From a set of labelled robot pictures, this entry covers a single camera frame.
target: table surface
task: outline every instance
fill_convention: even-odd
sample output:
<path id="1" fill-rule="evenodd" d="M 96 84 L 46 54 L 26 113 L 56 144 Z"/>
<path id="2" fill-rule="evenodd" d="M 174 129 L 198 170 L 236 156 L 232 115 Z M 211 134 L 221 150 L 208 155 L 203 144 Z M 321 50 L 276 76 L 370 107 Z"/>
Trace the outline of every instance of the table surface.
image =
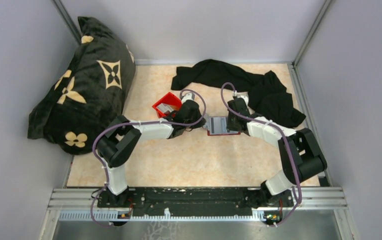
<path id="1" fill-rule="evenodd" d="M 293 95 L 299 108 L 287 64 L 237 64 L 247 72 L 265 74 L 272 70 Z M 130 120 L 157 120 L 152 105 L 172 91 L 177 65 L 144 65 L 136 67 L 135 80 L 125 103 L 124 115 Z M 210 116 L 227 116 L 221 90 L 198 83 L 188 87 L 200 93 Z M 232 91 L 224 91 L 225 100 Z M 197 99 L 200 110 L 203 104 Z M 207 136 L 199 128 L 174 139 L 139 142 L 126 162 L 126 179 L 133 187 L 257 187 L 282 169 L 278 149 L 261 139 L 245 134 Z M 92 153 L 74 157 L 68 187 L 97 187 L 105 182 L 100 162 Z M 302 186 L 319 186 L 316 176 Z"/>

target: red container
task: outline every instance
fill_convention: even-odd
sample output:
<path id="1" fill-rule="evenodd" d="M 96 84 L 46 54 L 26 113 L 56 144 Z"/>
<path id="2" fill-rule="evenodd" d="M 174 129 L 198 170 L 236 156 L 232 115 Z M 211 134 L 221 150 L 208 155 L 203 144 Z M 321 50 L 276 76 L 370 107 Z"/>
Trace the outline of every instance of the red container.
<path id="1" fill-rule="evenodd" d="M 157 116 L 159 118 L 166 117 L 166 114 L 164 114 L 157 108 L 157 106 L 160 104 L 171 105 L 173 110 L 179 110 L 182 106 L 181 100 L 177 96 L 175 96 L 175 94 L 168 92 L 152 106 L 152 108 L 157 112 Z"/>

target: white wall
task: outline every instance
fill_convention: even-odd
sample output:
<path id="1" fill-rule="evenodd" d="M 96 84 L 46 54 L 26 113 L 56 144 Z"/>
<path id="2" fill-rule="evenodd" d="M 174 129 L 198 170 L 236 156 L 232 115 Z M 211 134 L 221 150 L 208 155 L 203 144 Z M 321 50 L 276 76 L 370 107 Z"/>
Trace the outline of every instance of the white wall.
<path id="1" fill-rule="evenodd" d="M 361 239 L 382 239 L 382 1 L 336 1 L 298 69 Z"/>
<path id="2" fill-rule="evenodd" d="M 138 64 L 294 60 L 324 0 L 63 0 L 75 22 L 96 17 Z"/>
<path id="3" fill-rule="evenodd" d="M 0 239 L 37 239 L 71 156 L 28 140 L 28 115 L 66 70 L 75 42 L 50 0 L 0 1 Z"/>

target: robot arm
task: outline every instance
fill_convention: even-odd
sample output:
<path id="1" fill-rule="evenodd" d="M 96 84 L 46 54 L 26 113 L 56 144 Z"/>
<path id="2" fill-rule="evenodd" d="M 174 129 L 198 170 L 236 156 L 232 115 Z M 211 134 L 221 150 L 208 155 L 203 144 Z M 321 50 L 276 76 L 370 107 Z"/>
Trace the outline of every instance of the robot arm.
<path id="1" fill-rule="evenodd" d="M 265 117 L 250 115 L 247 107 L 247 96 L 238 95 L 230 100 L 228 106 L 246 117 L 254 118 L 266 122 L 261 124 L 257 121 L 248 121 L 232 112 L 228 114 L 227 128 L 232 131 L 240 131 L 250 137 L 263 139 L 267 143 L 279 149 L 282 170 L 275 176 L 261 184 L 261 195 L 264 202 L 275 202 L 275 196 L 296 185 L 290 157 L 287 153 L 284 139 L 280 132 L 272 125 L 279 127 L 288 142 L 291 150 L 292 159 L 297 168 L 297 175 L 300 182 L 303 182 L 327 169 L 327 162 L 321 152 L 321 148 L 315 136 L 308 128 L 295 130 L 269 121 Z"/>
<path id="2" fill-rule="evenodd" d="M 128 183 L 125 176 L 125 163 L 131 156 L 137 143 L 151 139 L 172 139 L 183 134 L 186 127 L 172 125 L 175 123 L 194 123 L 202 115 L 199 105 L 194 101 L 194 94 L 187 93 L 181 99 L 182 106 L 174 114 L 160 118 L 155 124 L 126 125 L 107 132 L 98 142 L 99 155 L 107 166 L 109 185 L 108 189 L 114 196 L 121 195 L 127 188 Z M 108 127 L 138 121 L 128 120 L 125 116 L 118 116 Z M 203 118 L 192 129 L 199 128 L 205 124 Z"/>

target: patterned pillow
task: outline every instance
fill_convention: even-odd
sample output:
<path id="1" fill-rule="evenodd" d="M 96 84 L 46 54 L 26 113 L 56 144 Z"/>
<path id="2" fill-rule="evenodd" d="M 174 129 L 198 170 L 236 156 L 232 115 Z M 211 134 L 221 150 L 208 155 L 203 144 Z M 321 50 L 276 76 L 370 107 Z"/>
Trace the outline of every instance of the patterned pillow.
<path id="1" fill-rule="evenodd" d="M 93 17 L 78 17 L 82 31 L 66 72 L 29 115 L 27 137 L 44 138 L 69 154 L 92 151 L 94 139 L 122 114 L 135 74 L 126 44 Z"/>

